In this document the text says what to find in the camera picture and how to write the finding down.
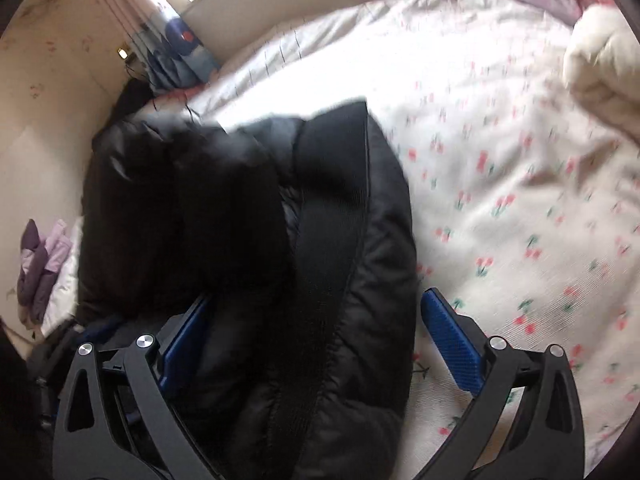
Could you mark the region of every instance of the bed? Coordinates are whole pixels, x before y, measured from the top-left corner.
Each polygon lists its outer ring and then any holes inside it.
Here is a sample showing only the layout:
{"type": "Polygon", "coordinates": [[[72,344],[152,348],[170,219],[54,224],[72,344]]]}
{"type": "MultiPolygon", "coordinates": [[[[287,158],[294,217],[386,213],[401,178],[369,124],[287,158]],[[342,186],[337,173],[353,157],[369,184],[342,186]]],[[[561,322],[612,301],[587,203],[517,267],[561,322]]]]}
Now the bed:
{"type": "MultiPolygon", "coordinates": [[[[571,34],[514,0],[369,2],[281,25],[186,113],[232,128],[366,98],[410,184],[422,286],[517,348],[567,349],[589,472],[640,400],[640,151],[565,90],[571,34]]],[[[396,479],[469,400],[419,328],[396,479]]]]}

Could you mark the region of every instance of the curtain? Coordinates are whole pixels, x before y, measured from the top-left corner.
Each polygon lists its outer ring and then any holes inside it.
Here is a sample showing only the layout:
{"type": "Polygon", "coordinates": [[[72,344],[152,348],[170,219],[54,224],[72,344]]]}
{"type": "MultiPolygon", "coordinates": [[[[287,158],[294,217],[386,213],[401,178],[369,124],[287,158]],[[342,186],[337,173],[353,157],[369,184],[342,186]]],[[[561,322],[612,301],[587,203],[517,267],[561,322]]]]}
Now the curtain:
{"type": "Polygon", "coordinates": [[[156,94],[202,85],[220,68],[167,0],[100,1],[145,66],[156,94]]]}

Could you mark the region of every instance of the bed sheet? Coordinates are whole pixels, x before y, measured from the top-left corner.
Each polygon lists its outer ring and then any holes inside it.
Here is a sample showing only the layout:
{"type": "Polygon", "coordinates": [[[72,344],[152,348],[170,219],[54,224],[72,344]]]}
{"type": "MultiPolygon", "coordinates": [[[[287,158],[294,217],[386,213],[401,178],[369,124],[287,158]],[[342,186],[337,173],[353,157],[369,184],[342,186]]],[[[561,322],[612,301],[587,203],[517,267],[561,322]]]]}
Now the bed sheet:
{"type": "MultiPolygon", "coordinates": [[[[232,128],[365,97],[410,186],[422,286],[516,348],[563,345],[588,471],[640,400],[640,151],[563,88],[570,35],[514,0],[371,2],[285,26],[191,108],[232,128]]],[[[396,479],[426,464],[469,400],[419,323],[396,479]]]]}

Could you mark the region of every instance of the silver screw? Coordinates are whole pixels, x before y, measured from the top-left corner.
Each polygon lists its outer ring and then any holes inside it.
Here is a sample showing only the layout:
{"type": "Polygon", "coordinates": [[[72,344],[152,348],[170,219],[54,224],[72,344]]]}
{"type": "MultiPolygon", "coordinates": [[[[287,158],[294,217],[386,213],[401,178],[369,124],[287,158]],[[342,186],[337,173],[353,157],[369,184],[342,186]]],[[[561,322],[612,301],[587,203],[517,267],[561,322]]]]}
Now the silver screw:
{"type": "Polygon", "coordinates": [[[492,337],[489,340],[489,345],[491,345],[491,348],[494,350],[504,350],[507,348],[507,342],[501,337],[492,337]]]}
{"type": "Polygon", "coordinates": [[[80,355],[89,355],[93,349],[94,346],[91,343],[84,343],[83,345],[79,346],[78,353],[80,355]]]}
{"type": "Polygon", "coordinates": [[[136,341],[136,345],[140,348],[148,348],[154,343],[154,337],[149,334],[141,335],[136,341]]]}
{"type": "Polygon", "coordinates": [[[551,345],[549,351],[551,355],[555,355],[556,357],[562,357],[564,355],[564,349],[558,345],[551,345]]]}

